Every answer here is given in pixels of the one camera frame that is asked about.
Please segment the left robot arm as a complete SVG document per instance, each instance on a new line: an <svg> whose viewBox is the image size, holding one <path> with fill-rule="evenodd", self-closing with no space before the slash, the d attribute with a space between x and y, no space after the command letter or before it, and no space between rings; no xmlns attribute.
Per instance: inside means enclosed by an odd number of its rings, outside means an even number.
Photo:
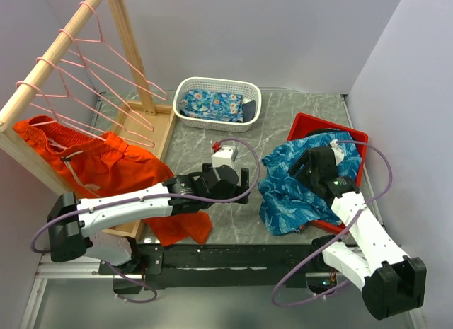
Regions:
<svg viewBox="0 0 453 329"><path fill-rule="evenodd" d="M79 200L73 192L64 193L47 216L51 260L68 262L86 256L133 273L141 264L135 240L111 235L106 229L140 219L195 213L221 200L245 204L248 188L247 168L235 171L228 165L206 163L200 172L176 175L104 200Z"/></svg>

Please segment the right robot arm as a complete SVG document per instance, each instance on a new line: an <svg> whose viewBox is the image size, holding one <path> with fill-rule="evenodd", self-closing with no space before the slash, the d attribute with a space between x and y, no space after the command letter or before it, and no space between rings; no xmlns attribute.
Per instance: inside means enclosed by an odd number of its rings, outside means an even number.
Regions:
<svg viewBox="0 0 453 329"><path fill-rule="evenodd" d="M420 308L424 304L427 268L410 257L378 222L355 181L340 175L344 152L336 141L306 150L288 173L323 199L345 228L304 259L318 271L332 267L362 294L367 310L377 320ZM359 253L341 241L349 233Z"/></svg>

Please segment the blue shark print shorts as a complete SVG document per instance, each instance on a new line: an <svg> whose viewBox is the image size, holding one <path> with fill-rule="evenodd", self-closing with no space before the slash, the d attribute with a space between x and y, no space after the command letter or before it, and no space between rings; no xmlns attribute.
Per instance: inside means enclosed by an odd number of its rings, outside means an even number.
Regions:
<svg viewBox="0 0 453 329"><path fill-rule="evenodd" d="M312 221L333 225L341 223L331 209L331 197L324 200L289 174L289 169L305 151L320 146L329 147L333 140L338 140L339 147L344 151L344 159L337 165L338 175L355 182L362 157L357 145L351 142L349 132L323 132L294 139L277 146L262 159L267 173L258 183L262 195L259 215L272 235L295 232Z"/></svg>

